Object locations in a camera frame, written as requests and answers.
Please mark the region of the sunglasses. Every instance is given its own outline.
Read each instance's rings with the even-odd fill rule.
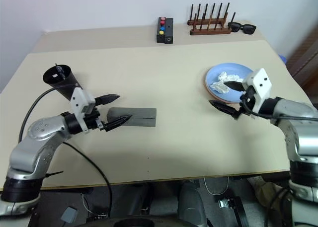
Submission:
[[[255,32],[256,26],[251,24],[242,25],[238,22],[229,22],[228,28],[230,28],[232,32],[238,32],[239,30],[243,30],[243,33],[251,35]]]

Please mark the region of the white wall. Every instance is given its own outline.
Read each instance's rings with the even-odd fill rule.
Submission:
[[[287,57],[318,23],[317,0],[1,0],[0,92],[44,31],[155,24],[161,15],[184,23],[192,3],[228,1],[230,16],[257,25]]]

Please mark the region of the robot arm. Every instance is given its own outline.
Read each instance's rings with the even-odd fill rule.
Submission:
[[[294,223],[318,223],[318,111],[311,105],[276,97],[269,98],[271,83],[264,69],[252,72],[242,83],[229,81],[228,87],[244,91],[237,111],[220,101],[210,100],[217,109],[232,115],[260,116],[280,128],[285,135],[293,194]]]
[[[55,150],[73,134],[99,128],[110,131],[125,123],[130,116],[121,116],[105,124],[99,119],[96,106],[107,104],[119,95],[105,95],[94,99],[87,91],[77,87],[73,91],[71,106],[74,114],[40,119],[27,131],[26,137],[13,149],[3,192],[0,195],[0,216],[14,216],[31,210],[40,198],[40,189]]]

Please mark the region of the gray block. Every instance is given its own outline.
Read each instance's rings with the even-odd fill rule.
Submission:
[[[107,113],[107,120],[109,122],[123,115],[132,115],[132,117],[126,121],[124,126],[143,126],[143,127],[155,127],[157,109],[154,108],[110,108]]]

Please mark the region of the floor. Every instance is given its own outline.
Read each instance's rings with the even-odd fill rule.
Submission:
[[[226,186],[226,178],[209,178],[206,180],[211,192],[220,192]],[[234,212],[230,209],[220,209],[218,199],[210,195],[204,186],[203,179],[199,180],[200,188],[198,191],[203,200],[207,218],[214,227],[236,227]],[[160,216],[176,216],[177,213],[177,194],[182,181],[166,181],[154,183],[154,200],[151,205],[151,215]],[[129,188],[127,185],[113,186],[114,206],[116,209],[116,200],[121,194]],[[247,215],[249,225],[251,227],[263,226],[265,208],[258,204],[254,190],[246,179],[230,180],[227,193],[233,193],[240,196]],[[81,195],[79,193],[64,192],[42,192],[41,201],[38,206],[39,226],[46,227],[73,227],[84,224],[88,216],[88,212],[84,209]],[[101,213],[107,206],[107,188],[97,187],[91,194],[86,194],[89,208],[96,213]],[[78,210],[75,222],[72,224],[64,224],[60,220],[64,210],[68,207],[74,207]],[[274,211],[271,212],[270,225],[272,227],[280,227],[281,222],[279,216]]]

